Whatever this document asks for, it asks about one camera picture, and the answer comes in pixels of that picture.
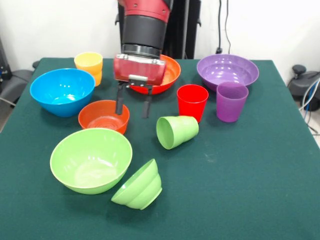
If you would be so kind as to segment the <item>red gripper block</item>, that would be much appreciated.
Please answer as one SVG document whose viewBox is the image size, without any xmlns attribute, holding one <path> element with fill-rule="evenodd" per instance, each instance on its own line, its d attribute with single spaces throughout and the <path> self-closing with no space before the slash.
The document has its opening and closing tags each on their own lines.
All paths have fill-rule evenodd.
<svg viewBox="0 0 320 240">
<path fill-rule="evenodd" d="M 116 56 L 113 60 L 114 78 L 117 81 L 133 82 L 150 85 L 147 87 L 147 96 L 143 104 L 142 117 L 149 117 L 150 105 L 152 102 L 152 87 L 160 86 L 163 82 L 166 62 L 157 58 L 147 58 L 141 56 Z M 123 90 L 124 84 L 117 86 L 115 113 L 123 113 Z"/>
</svg>

